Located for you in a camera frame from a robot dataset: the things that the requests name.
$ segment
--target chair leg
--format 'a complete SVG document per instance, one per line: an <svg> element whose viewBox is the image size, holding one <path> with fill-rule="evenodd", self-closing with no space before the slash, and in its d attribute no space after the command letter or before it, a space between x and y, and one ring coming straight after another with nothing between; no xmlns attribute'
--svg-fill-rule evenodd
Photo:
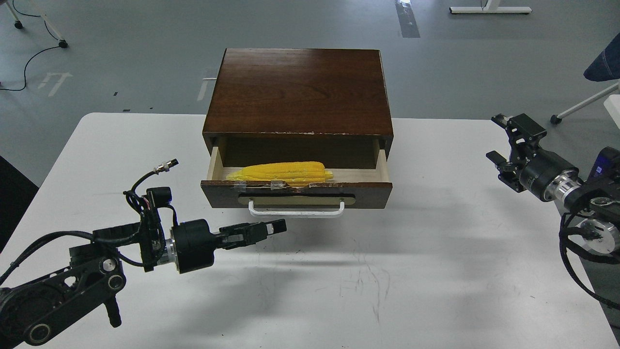
<svg viewBox="0 0 620 349"><path fill-rule="evenodd" d="M560 114L557 115L553 115L551 116L551 123L554 125L559 124L560 122L562 122L562 119L573 114L574 112L578 111L579 109L588 106L590 104L592 104L593 102L598 101L599 99L607 96L610 93L619 91L619 85L618 83L615 83L613 85L611 85L610 87L602 90L601 92L595 94L594 96L586 99L585 101L582 101L581 103L577 104L576 106L570 107L567 110L561 112Z"/></svg>
<svg viewBox="0 0 620 349"><path fill-rule="evenodd" d="M17 18L17 14L15 13L15 10L13 10L13 7L11 7L11 5L9 5L9 3L6 3L6 6L9 8L9 11L11 12L11 14L13 15L13 18L15 19L15 28L17 29L21 29L24 28L24 26L22 25L22 22L19 20L19 18Z"/></svg>

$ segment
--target wooden drawer box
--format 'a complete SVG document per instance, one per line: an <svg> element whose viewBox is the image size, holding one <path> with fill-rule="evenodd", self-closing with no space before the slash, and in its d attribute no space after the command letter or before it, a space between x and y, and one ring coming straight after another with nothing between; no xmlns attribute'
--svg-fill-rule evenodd
<svg viewBox="0 0 620 349"><path fill-rule="evenodd" d="M203 136L211 163L201 182L212 207L384 208L394 138L376 50L227 49ZM320 161L334 178L295 188L226 181L244 166Z"/></svg>

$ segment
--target bolt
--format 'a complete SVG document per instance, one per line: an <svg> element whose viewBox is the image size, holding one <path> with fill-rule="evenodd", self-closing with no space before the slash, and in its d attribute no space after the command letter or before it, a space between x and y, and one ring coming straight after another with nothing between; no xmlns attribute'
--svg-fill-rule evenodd
<svg viewBox="0 0 620 349"><path fill-rule="evenodd" d="M116 269L116 261L113 259L107 259L104 260L103 262L101 262L101 271L106 271L106 272L111 272L112 270Z"/></svg>
<svg viewBox="0 0 620 349"><path fill-rule="evenodd" d="M108 279L108 286L110 286L110 289L114 290L114 291L119 291L123 288L125 281L123 280L123 277L120 275L112 275L109 279Z"/></svg>
<svg viewBox="0 0 620 349"><path fill-rule="evenodd" d="M51 335L51 328L46 324L38 324L32 327L28 337L33 344L45 343Z"/></svg>

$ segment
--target white table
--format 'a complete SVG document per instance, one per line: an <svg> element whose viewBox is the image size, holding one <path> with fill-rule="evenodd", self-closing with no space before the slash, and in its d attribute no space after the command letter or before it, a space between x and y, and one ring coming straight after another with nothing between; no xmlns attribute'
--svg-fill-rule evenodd
<svg viewBox="0 0 620 349"><path fill-rule="evenodd" d="M85 116L0 265L48 232L136 221L120 193L175 157L179 166L139 192L170 186L179 219L204 217L212 231L254 221L244 209L211 209L199 187L208 166L203 118ZM394 119L394 132L387 208L290 219L288 232L216 252L213 267L183 275L173 265L144 273L125 264L123 325L111 328L99 307L45 347L618 347L600 305L562 265L555 206L515 194L485 158L490 150L508 155L502 129L485 120ZM84 242L53 242L3 286L68 265L67 248ZM122 251L138 257L137 247ZM576 258L573 265L587 280Z"/></svg>
<svg viewBox="0 0 620 349"><path fill-rule="evenodd" d="M620 94L612 94L603 103L616 125L620 127Z"/></svg>

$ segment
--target chair wheel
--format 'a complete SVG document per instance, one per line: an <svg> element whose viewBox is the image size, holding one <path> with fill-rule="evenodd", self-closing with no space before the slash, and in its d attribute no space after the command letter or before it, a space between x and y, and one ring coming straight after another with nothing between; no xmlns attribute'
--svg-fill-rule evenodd
<svg viewBox="0 0 620 349"><path fill-rule="evenodd" d="M562 122L562 119L558 118L557 115L551 115L551 123L554 125L559 124L560 122Z"/></svg>

